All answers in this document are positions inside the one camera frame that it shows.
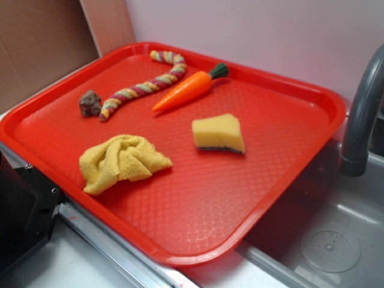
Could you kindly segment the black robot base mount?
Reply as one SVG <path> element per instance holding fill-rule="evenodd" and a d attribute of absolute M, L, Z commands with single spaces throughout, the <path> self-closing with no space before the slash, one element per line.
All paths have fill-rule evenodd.
<path fill-rule="evenodd" d="M 1 276 L 51 238 L 62 190 L 38 169 L 13 168 L 1 154 Z"/>

